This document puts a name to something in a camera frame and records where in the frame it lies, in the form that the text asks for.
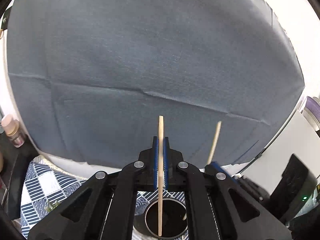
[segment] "small bottle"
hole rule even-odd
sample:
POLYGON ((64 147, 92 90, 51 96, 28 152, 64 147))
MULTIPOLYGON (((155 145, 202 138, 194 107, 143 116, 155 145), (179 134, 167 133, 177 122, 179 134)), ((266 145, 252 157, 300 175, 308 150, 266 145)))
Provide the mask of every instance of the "small bottle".
POLYGON ((20 123, 18 120, 14 120, 12 114, 6 114, 1 120, 1 126, 3 127, 6 135, 13 145, 18 148, 24 144, 26 135, 20 129, 20 123))

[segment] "chopstick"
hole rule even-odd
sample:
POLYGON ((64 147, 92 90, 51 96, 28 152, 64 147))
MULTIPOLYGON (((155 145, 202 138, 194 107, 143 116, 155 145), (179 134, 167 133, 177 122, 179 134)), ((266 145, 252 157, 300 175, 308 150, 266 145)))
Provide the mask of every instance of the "chopstick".
POLYGON ((216 149, 218 138, 219 138, 219 134, 220 134, 221 123, 222 123, 221 121, 219 121, 217 123, 216 133, 214 134, 214 137, 213 137, 212 147, 211 147, 211 150, 210 150, 210 153, 209 153, 209 158, 208 158, 208 161, 207 161, 207 165, 209 165, 212 162, 214 151, 216 149))
POLYGON ((162 197, 163 197, 163 136, 164 123, 163 116, 159 116, 159 143, 158 143, 158 235, 162 235, 162 197))

